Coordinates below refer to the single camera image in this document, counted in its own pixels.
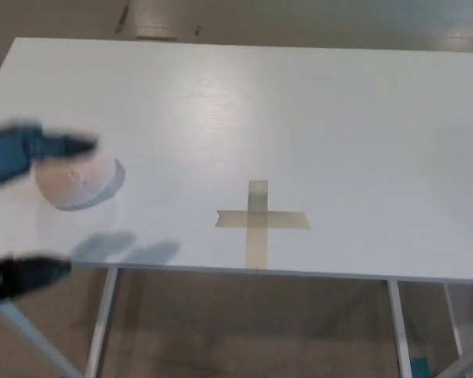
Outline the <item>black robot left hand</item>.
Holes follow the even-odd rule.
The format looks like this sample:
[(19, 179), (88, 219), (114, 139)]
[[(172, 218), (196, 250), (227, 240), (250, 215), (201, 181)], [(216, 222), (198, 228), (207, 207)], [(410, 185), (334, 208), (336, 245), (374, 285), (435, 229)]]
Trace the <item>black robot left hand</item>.
[[(96, 138), (73, 133), (46, 132), (37, 122), (19, 122), (0, 128), (0, 185), (25, 176), (50, 158), (78, 158), (93, 154)], [(0, 257), (0, 302), (19, 298), (69, 276), (72, 263), (45, 254)]]

